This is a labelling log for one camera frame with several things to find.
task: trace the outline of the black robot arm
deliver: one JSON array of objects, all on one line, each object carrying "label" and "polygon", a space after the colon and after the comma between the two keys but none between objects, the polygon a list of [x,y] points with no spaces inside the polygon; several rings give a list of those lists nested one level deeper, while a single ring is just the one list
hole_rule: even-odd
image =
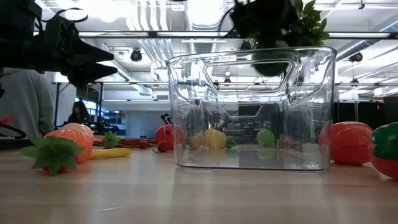
[{"label": "black robot arm", "polygon": [[[113,60],[114,56],[82,41],[77,21],[59,16],[65,10],[48,21],[41,19],[41,12],[34,0],[0,0],[0,68],[60,72],[75,86],[118,71],[97,63]],[[42,22],[47,23],[45,30]],[[35,36],[34,26],[39,30]]]}]

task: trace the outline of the woman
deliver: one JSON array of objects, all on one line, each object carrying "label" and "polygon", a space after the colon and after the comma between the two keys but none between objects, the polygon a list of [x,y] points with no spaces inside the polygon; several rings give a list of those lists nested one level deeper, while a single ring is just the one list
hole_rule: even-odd
[{"label": "woman", "polygon": [[86,105],[82,101],[73,104],[72,114],[68,118],[68,123],[79,123],[87,125],[90,120],[90,114]]}]

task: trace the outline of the wooden table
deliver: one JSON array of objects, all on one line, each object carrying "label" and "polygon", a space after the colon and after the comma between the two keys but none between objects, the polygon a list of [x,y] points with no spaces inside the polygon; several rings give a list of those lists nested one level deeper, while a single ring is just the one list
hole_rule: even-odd
[{"label": "wooden table", "polygon": [[0,152],[1,224],[398,223],[398,182],[369,167],[188,170],[150,150],[55,177],[32,163]]}]

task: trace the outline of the clear plastic bin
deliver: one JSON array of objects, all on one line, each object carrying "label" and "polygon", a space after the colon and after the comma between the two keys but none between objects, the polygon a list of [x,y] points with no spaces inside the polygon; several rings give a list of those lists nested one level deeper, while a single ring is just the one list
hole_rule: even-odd
[{"label": "clear plastic bin", "polygon": [[[169,60],[177,165],[327,169],[335,58],[334,49],[303,47]],[[230,84],[215,81],[224,73]]]}]

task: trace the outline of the person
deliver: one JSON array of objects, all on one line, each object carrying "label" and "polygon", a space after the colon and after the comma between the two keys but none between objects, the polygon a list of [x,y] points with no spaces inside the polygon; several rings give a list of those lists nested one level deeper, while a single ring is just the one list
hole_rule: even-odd
[{"label": "person", "polygon": [[73,104],[72,114],[68,118],[69,123],[87,124],[90,120],[90,114],[87,111],[86,105],[82,101],[77,101]]},{"label": "person", "polygon": [[[0,119],[10,117],[7,124],[25,132],[27,138],[42,137],[54,130],[55,103],[45,75],[34,70],[4,68],[0,82],[5,89],[0,98]],[[5,128],[0,133],[17,135]]]}]

